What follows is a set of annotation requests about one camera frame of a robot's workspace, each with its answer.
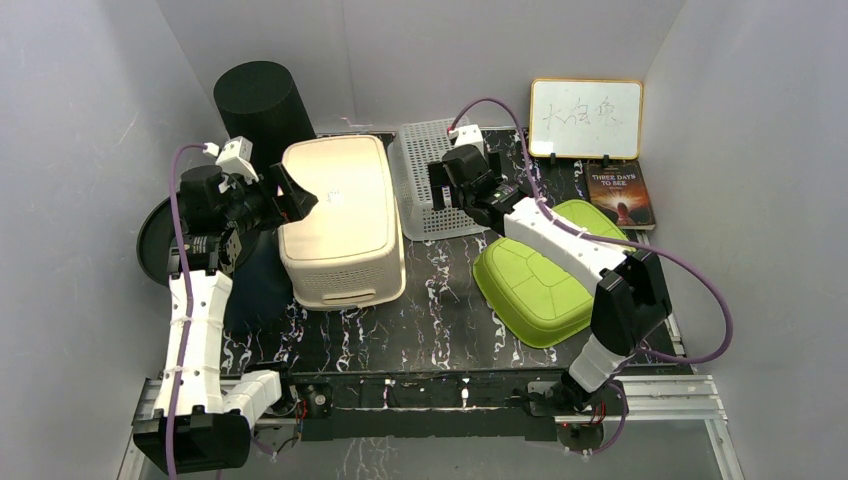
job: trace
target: book title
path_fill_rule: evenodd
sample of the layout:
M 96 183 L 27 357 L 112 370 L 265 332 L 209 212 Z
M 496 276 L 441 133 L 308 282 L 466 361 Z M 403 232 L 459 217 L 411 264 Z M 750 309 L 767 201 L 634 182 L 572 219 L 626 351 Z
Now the book title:
M 628 181 L 636 180 L 636 174 L 628 173 L 625 175 L 592 175 L 592 180 L 600 181 L 601 185 L 605 187 L 626 187 Z

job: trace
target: green plastic container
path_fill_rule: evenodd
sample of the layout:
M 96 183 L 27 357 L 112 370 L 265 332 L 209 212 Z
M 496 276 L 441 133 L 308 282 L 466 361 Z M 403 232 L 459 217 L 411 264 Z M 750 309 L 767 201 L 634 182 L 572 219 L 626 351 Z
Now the green plastic container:
M 569 200 L 553 210 L 592 234 L 627 239 L 609 218 L 583 200 Z M 504 325 L 531 347 L 556 345 L 589 326 L 592 295 L 577 279 L 522 243 L 498 239 L 474 260 L 473 273 Z

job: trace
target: gray floor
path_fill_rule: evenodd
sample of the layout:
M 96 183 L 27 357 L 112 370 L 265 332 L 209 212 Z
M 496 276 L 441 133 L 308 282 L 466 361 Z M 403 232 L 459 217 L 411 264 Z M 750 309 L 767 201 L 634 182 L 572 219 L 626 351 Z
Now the gray floor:
M 261 435 L 268 443 L 282 432 Z M 155 467 L 145 480 L 166 478 Z M 185 475 L 211 480 L 214 473 Z M 247 465 L 224 472 L 230 479 L 443 480 L 486 479 L 720 479 L 702 421 L 630 422 L 610 450 L 584 461 L 554 444 L 520 438 L 361 438 L 302 443 L 275 463 L 254 452 Z

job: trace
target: robotic arm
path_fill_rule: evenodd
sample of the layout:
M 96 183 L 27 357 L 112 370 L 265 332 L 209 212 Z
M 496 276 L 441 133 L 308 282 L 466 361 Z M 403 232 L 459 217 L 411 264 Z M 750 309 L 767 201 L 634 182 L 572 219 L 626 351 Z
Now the robotic arm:
M 264 177 L 257 175 L 249 163 L 251 148 L 242 137 L 232 139 L 215 165 L 192 168 L 181 177 L 179 209 L 189 271 L 181 270 L 178 250 L 172 247 L 171 330 L 164 379 L 153 407 L 155 418 L 138 422 L 133 430 L 138 448 L 162 471 L 167 471 L 166 419 L 174 388 L 179 388 L 173 412 L 178 473 L 240 467 L 247 460 L 256 420 L 269 407 L 277 410 L 294 402 L 283 364 L 254 365 L 229 393 L 221 391 L 224 310 L 241 253 L 240 236 L 302 220 L 318 202 L 281 164 L 271 166 Z M 187 298 L 185 275 L 190 276 L 193 300 Z M 191 328 L 187 343 L 181 345 L 189 301 Z M 181 348 L 185 360 L 180 367 Z M 182 375 L 175 386 L 177 371 Z
M 487 158 L 476 125 L 451 131 L 451 140 L 454 148 L 440 162 L 428 165 L 434 209 L 446 207 L 445 190 L 449 191 L 451 206 L 532 247 L 594 292 L 591 336 L 582 352 L 544 398 L 528 395 L 531 402 L 545 404 L 547 411 L 582 411 L 642 339 L 671 314 L 659 257 L 586 240 L 554 225 L 522 186 L 495 172 L 500 170 L 500 159 L 492 153 L 488 157 L 496 158 Z

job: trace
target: black cylinder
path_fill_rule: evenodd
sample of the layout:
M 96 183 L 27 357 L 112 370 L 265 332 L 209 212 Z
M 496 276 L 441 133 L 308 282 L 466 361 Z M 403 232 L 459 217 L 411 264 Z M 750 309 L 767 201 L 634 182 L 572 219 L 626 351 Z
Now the black cylinder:
M 250 163 L 263 174 L 289 145 L 315 138 L 315 130 L 286 67 L 266 61 L 241 64 L 218 79 L 213 91 L 230 137 L 253 142 Z

